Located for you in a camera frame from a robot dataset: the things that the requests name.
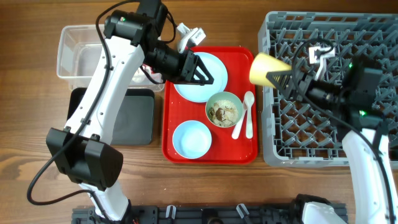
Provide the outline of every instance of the bowl rim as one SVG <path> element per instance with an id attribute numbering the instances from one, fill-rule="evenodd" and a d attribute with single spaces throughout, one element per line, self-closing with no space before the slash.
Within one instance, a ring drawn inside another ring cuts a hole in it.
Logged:
<path id="1" fill-rule="evenodd" d="M 199 157 L 186 157 L 186 156 L 183 156 L 183 155 L 181 155 L 181 154 L 177 151 L 177 149 L 175 148 L 175 145 L 174 145 L 174 134 L 175 134 L 175 131 L 176 131 L 182 124 L 188 123 L 188 122 L 192 122 L 192 121 L 204 125 L 204 127 L 206 128 L 206 130 L 207 130 L 207 131 L 209 132 L 209 134 L 210 134 L 210 138 L 209 138 L 210 144 L 209 144 L 209 146 L 208 146 L 208 149 L 203 153 L 203 155 L 201 155 L 201 156 L 199 156 Z M 188 120 L 188 121 L 182 122 L 181 124 L 179 124 L 179 125 L 175 128 L 175 130 L 174 130 L 174 132 L 173 132 L 173 136 L 172 136 L 172 144 L 173 144 L 174 150 L 175 150 L 180 156 L 182 156 L 182 157 L 184 157 L 184 158 L 186 158 L 186 159 L 199 159 L 199 158 L 201 158 L 202 156 L 206 155 L 206 153 L 210 150 L 210 147 L 211 147 L 212 142 L 213 142 L 213 138 L 212 138 L 212 136 L 211 136 L 211 131 L 210 131 L 210 129 L 209 129 L 205 124 L 203 124 L 202 122 L 197 121 L 197 120 Z"/>
<path id="2" fill-rule="evenodd" d="M 215 93 L 215 94 L 213 94 L 213 95 L 209 98 L 209 100 L 206 102 L 206 105 L 205 105 L 206 117 L 207 117 L 207 119 L 210 121 L 211 124 L 215 125 L 215 126 L 218 127 L 218 128 L 230 128 L 230 127 L 235 126 L 236 123 L 239 121 L 240 118 L 237 119 L 236 122 L 235 122 L 234 124 L 232 124 L 231 126 L 228 126 L 228 127 L 221 127 L 221 126 L 218 126 L 217 124 L 213 123 L 213 122 L 211 121 L 211 119 L 209 118 L 209 115 L 208 115 L 208 113 L 207 113 L 207 104 L 208 104 L 208 102 L 210 101 L 210 99 L 211 99 L 213 96 L 215 96 L 215 95 L 217 95 L 217 94 L 221 94 L 221 93 L 228 93 L 228 94 L 232 95 L 233 97 L 236 97 L 239 101 L 241 101 L 241 99 L 239 99 L 238 96 L 236 96 L 235 94 L 233 94 L 233 93 L 231 93 L 231 92 L 228 92 L 228 91 L 221 91 L 221 92 Z"/>

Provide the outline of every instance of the green light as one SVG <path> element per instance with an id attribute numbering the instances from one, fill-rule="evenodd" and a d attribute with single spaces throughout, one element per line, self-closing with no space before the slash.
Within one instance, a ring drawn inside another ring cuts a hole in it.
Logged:
<path id="1" fill-rule="evenodd" d="M 368 113 L 366 112 L 366 111 L 359 111 L 359 115 L 361 115 L 361 116 L 365 116 L 365 115 L 367 115 Z"/>

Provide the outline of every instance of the grid pattern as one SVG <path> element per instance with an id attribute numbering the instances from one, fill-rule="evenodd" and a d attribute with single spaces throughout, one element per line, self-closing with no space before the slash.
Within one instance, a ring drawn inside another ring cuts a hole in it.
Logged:
<path id="1" fill-rule="evenodd" d="M 320 14 L 275 12 L 267 16 L 265 51 L 292 64 L 295 51 L 306 40 L 316 37 L 330 40 L 335 45 L 336 57 L 327 60 L 324 81 L 336 85 L 341 84 L 352 57 L 365 55 L 377 61 L 384 76 L 376 91 L 373 108 L 383 111 L 389 121 L 390 147 L 398 146 L 397 17 L 381 17 L 380 14 L 376 17 L 347 14 L 340 17 L 329 14 L 317 16 Z M 307 48 L 299 54 L 296 67 L 304 68 L 312 75 L 318 69 L 308 63 Z M 323 157 L 324 160 L 345 157 L 341 143 L 337 141 L 336 128 L 319 111 L 314 111 L 307 104 L 286 100 L 275 90 L 272 112 L 275 116 L 274 145 L 279 156 L 289 159 Z"/>

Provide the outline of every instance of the food in bowl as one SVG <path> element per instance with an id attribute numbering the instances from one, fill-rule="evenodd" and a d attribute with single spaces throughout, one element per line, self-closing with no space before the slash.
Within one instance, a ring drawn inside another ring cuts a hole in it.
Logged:
<path id="1" fill-rule="evenodd" d="M 218 100 L 210 108 L 210 121 L 219 127 L 229 127 L 238 121 L 238 109 L 229 100 Z"/>

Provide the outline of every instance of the white bracket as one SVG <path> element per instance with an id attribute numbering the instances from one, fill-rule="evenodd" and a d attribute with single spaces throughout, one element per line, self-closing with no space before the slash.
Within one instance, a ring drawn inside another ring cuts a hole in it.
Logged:
<path id="1" fill-rule="evenodd" d="M 181 35 L 181 40 L 177 44 L 177 50 L 182 53 L 186 46 L 194 47 L 200 44 L 205 37 L 205 31 L 202 28 L 189 29 L 183 23 L 180 23 L 177 27 L 178 33 Z"/>
<path id="2" fill-rule="evenodd" d="M 328 50 L 330 50 L 330 47 L 321 48 L 320 46 L 316 46 L 308 48 L 308 52 L 310 54 L 310 64 L 320 65 L 314 80 L 319 80 L 323 78 L 323 76 L 326 73 L 326 67 L 327 67 L 326 59 L 332 58 L 336 54 L 335 48 L 333 48 L 331 52 L 321 55 L 319 58 L 317 56 L 317 52 L 326 52 Z"/>

